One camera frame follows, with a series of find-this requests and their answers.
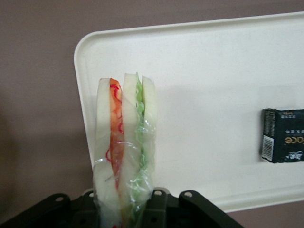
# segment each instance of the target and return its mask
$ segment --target white plastic tray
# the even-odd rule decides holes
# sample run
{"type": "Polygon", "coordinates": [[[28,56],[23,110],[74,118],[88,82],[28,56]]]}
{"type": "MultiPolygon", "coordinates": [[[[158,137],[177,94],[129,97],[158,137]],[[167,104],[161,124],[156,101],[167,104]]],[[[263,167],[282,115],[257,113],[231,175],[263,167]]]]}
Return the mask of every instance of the white plastic tray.
{"type": "Polygon", "coordinates": [[[304,163],[260,159],[264,108],[304,108],[304,13],[94,32],[75,50],[90,155],[98,80],[139,72],[159,101],[156,186],[225,212],[304,199],[304,163]]]}

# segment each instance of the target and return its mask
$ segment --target pink wall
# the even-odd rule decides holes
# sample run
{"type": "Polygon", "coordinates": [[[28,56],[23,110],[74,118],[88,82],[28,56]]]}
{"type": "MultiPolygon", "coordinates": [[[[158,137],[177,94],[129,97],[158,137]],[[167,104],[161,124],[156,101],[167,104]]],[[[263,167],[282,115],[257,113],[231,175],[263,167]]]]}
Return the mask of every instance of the pink wall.
{"type": "MultiPolygon", "coordinates": [[[[0,223],[51,194],[76,198],[92,187],[73,63],[84,35],[295,11],[304,1],[0,1],[0,223]]],[[[303,207],[230,215],[248,228],[300,228],[303,207]]]]}

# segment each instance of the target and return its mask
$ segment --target screw hole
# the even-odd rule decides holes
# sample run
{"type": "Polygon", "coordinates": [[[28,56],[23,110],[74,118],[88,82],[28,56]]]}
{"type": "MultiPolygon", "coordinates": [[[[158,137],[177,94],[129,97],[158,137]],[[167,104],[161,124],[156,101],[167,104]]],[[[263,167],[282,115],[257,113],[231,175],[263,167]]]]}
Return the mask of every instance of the screw hole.
{"type": "Polygon", "coordinates": [[[161,191],[155,191],[155,192],[154,192],[154,195],[156,195],[156,196],[161,196],[161,195],[162,195],[162,192],[161,192],[161,191]]]}
{"type": "Polygon", "coordinates": [[[192,193],[187,191],[187,192],[185,192],[185,196],[191,198],[192,197],[192,193]]]}
{"type": "Polygon", "coordinates": [[[156,218],[156,217],[152,217],[152,218],[151,218],[151,222],[152,222],[152,223],[157,222],[157,218],[156,218]]]}
{"type": "Polygon", "coordinates": [[[83,225],[83,224],[85,224],[86,223],[86,219],[85,218],[83,218],[83,219],[81,219],[80,221],[79,221],[79,224],[80,225],[83,225]]]}
{"type": "Polygon", "coordinates": [[[63,197],[58,197],[58,198],[55,199],[55,201],[56,201],[56,202],[63,201],[63,197]]]}

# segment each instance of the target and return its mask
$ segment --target barcode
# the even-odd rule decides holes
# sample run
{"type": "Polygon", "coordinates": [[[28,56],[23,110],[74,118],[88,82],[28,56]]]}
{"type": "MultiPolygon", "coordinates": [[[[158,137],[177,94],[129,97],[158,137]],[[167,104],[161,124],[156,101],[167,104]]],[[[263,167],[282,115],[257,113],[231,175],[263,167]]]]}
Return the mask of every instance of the barcode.
{"type": "Polygon", "coordinates": [[[274,139],[264,135],[263,137],[263,147],[262,147],[262,157],[267,158],[272,161],[272,154],[274,151],[274,139]]]}

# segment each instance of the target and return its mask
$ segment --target black box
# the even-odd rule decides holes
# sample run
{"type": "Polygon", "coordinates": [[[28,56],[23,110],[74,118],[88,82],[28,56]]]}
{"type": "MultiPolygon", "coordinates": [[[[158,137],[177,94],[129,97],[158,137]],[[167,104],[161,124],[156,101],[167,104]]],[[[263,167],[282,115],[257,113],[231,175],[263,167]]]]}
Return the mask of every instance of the black box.
{"type": "Polygon", "coordinates": [[[273,162],[304,161],[304,110],[264,110],[262,158],[273,162]]]}

